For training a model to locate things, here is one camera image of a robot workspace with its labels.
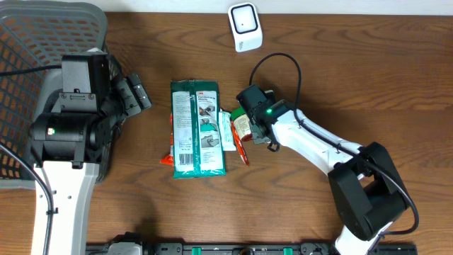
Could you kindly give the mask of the green lid jar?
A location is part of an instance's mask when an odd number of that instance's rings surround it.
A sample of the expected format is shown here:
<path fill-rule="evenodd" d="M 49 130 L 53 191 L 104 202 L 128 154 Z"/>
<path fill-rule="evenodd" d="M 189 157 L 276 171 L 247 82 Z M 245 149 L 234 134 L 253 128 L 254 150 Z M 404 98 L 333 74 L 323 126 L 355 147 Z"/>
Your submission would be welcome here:
<path fill-rule="evenodd" d="M 249 118 L 242 107 L 237 108 L 231 113 L 231 120 L 239 138 L 243 142 L 251 141 L 253 139 Z"/>

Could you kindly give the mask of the pale green wipes packet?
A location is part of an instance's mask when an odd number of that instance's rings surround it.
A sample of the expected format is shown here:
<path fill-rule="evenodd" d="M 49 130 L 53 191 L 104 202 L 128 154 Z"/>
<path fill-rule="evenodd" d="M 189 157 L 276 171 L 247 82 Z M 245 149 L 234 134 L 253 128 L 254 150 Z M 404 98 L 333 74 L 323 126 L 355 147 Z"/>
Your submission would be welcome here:
<path fill-rule="evenodd" d="M 236 151 L 236 145 L 234 144 L 234 137 L 231 129 L 231 113 L 220 110 L 219 128 L 222 139 L 222 149 L 225 152 Z"/>

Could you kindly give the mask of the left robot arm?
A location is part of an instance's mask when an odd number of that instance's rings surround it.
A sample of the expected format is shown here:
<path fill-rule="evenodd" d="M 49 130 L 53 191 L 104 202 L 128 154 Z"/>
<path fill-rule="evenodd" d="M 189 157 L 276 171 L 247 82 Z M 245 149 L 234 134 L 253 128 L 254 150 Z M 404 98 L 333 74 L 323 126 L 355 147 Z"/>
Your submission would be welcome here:
<path fill-rule="evenodd" d="M 137 74 L 124 76 L 113 56 L 93 48 L 62 57 L 61 89 L 31 128 L 36 187 L 32 254 L 83 254 L 95 185 L 127 118 L 151 108 Z"/>

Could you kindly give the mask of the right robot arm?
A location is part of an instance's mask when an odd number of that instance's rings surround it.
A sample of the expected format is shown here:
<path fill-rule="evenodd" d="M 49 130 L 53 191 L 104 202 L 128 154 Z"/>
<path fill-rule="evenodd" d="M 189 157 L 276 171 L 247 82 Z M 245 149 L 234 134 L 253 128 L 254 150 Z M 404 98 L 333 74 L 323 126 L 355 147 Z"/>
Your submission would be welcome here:
<path fill-rule="evenodd" d="M 413 207 L 385 147 L 344 140 L 308 119 L 272 91 L 252 85 L 236 97 L 258 138 L 268 149 L 288 147 L 328 177 L 336 210 L 344 225 L 333 247 L 338 254 L 371 254 L 379 240 Z"/>

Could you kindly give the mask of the red Nescafe stick sachet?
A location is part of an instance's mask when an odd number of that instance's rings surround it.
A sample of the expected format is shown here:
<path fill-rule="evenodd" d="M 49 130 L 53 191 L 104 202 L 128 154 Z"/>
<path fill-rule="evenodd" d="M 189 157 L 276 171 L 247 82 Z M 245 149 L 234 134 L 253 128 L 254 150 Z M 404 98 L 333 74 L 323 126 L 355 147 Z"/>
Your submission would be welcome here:
<path fill-rule="evenodd" d="M 240 137 L 239 137 L 239 135 L 238 135 L 238 133 L 236 131 L 236 128 L 234 127 L 234 124 L 233 124 L 232 121 L 230 122 L 230 124 L 231 124 L 231 131 L 232 131 L 232 134 L 233 134 L 233 138 L 234 138 L 234 143 L 236 145 L 236 149 L 239 152 L 240 157 L 241 157 L 242 161 L 244 162 L 244 164 L 246 166 L 250 166 L 247 154 L 246 154 L 246 152 L 245 152 L 245 150 L 243 148 L 242 141 L 241 141 L 241 139 L 240 139 Z"/>

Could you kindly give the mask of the green snack packet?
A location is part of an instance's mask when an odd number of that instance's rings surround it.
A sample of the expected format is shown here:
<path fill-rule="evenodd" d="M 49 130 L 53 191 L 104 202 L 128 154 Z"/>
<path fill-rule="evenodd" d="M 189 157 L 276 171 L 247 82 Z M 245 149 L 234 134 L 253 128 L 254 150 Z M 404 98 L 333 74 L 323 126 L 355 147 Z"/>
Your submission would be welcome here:
<path fill-rule="evenodd" d="M 215 81 L 171 82 L 175 179 L 224 176 L 219 128 L 219 88 Z"/>

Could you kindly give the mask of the red snack packet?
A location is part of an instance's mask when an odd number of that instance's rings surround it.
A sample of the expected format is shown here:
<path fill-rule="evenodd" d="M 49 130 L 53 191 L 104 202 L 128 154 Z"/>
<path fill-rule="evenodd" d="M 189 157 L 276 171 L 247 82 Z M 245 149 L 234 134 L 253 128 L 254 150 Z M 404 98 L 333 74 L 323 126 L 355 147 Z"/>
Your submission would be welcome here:
<path fill-rule="evenodd" d="M 170 138 L 170 151 L 163 159 L 160 160 L 161 164 L 167 166 L 174 166 L 174 138 L 173 138 L 173 114 L 170 114 L 171 124 L 171 138 Z"/>

